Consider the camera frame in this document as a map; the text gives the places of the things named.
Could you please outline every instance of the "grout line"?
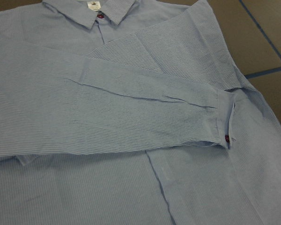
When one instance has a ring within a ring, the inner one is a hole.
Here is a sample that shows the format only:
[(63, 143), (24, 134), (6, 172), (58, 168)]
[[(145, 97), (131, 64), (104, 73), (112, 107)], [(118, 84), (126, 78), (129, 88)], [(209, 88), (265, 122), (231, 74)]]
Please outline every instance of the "grout line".
[(249, 9), (247, 8), (247, 6), (243, 3), (243, 0), (239, 0), (240, 4), (244, 7), (245, 11), (248, 13), (248, 15), (251, 17), (251, 19), (254, 21), (254, 23), (256, 24), (256, 26), (258, 27), (258, 29), (260, 30), (260, 32), (263, 34), (263, 36), (265, 37), (265, 39), (268, 41), (268, 43), (270, 44), (270, 46), (273, 48), (273, 50), (276, 52), (276, 54), (279, 56), (280, 60), (281, 60), (281, 54), (280, 52), (277, 50), (277, 48), (275, 47), (275, 45), (272, 43), (271, 39), (266, 35), (266, 33), (264, 32), (264, 30), (261, 28), (260, 24), (257, 22), (257, 20), (253, 17), (252, 13), (249, 11)]
[(254, 78), (254, 77), (258, 77), (258, 76), (263, 76), (263, 75), (275, 73), (275, 72), (278, 72), (278, 71), (281, 71), (281, 67), (277, 67), (277, 68), (273, 68), (273, 69), (268, 69), (268, 70), (248, 74), (248, 75), (245, 75), (245, 78), (250, 79), (250, 78)]

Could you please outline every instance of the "tile floor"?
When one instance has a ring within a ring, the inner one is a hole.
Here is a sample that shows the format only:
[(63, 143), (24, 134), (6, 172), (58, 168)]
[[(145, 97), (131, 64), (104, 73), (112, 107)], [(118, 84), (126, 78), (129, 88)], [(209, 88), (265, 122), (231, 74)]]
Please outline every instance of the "tile floor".
[[(196, 0), (162, 0), (192, 5)], [(0, 0), (0, 11), (41, 0)], [(281, 123), (281, 0), (208, 0), (242, 73)]]

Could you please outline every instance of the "shirt label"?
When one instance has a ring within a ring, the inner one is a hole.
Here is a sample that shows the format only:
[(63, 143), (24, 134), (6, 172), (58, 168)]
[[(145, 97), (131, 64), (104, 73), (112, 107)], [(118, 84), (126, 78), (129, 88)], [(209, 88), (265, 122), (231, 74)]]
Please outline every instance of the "shirt label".
[(88, 7), (91, 10), (98, 11), (101, 8), (99, 1), (88, 1)]

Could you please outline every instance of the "folded sleeve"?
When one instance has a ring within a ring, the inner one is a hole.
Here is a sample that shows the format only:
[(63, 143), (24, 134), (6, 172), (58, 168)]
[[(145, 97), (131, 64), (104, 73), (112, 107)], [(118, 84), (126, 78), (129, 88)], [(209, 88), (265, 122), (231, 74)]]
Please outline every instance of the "folded sleeve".
[(233, 105), (209, 84), (0, 38), (0, 157), (228, 148)]

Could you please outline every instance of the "button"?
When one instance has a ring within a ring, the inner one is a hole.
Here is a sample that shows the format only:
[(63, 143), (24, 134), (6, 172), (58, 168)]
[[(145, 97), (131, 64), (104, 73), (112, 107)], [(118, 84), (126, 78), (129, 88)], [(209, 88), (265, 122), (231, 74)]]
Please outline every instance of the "button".
[(102, 14), (98, 14), (97, 17), (100, 18), (100, 19), (104, 18), (104, 16)]
[(230, 140), (229, 140), (229, 135), (225, 135), (225, 140), (226, 140), (226, 142), (230, 142)]

